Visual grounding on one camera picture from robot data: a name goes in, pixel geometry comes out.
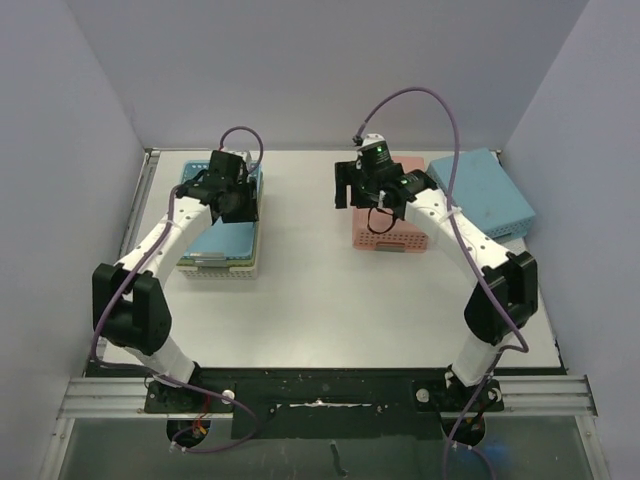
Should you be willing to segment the pink plastic basket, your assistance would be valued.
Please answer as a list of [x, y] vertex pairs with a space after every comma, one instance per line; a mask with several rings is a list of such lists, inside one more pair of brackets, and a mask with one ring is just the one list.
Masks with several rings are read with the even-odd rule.
[[[382, 175], [382, 184], [404, 173], [425, 168], [421, 157], [394, 157], [397, 167]], [[417, 227], [392, 216], [391, 211], [378, 212], [355, 208], [352, 213], [352, 245], [360, 250], [422, 253], [427, 249], [428, 237]]]

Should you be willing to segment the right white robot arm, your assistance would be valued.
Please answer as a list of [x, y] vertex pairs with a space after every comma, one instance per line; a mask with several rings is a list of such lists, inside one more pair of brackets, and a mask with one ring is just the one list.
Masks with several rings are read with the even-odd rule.
[[539, 307], [536, 260], [484, 234], [425, 171], [406, 172], [394, 162], [383, 140], [336, 163], [334, 178], [336, 208], [388, 211], [418, 228], [470, 279], [473, 291], [463, 312], [470, 334], [445, 384], [448, 402], [469, 408], [504, 351], [529, 350], [521, 330]]

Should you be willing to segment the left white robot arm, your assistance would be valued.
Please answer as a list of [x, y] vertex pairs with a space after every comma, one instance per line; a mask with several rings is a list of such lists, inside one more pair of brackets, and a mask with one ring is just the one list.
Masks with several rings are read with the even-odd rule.
[[186, 250], [217, 222], [258, 220], [257, 166], [248, 152], [213, 151], [206, 168], [170, 190], [167, 211], [147, 236], [92, 274], [91, 359], [102, 368], [115, 366], [99, 359], [100, 340], [125, 350], [170, 385], [168, 399], [183, 411], [200, 405], [204, 387], [192, 378], [195, 362], [171, 337], [164, 286]]

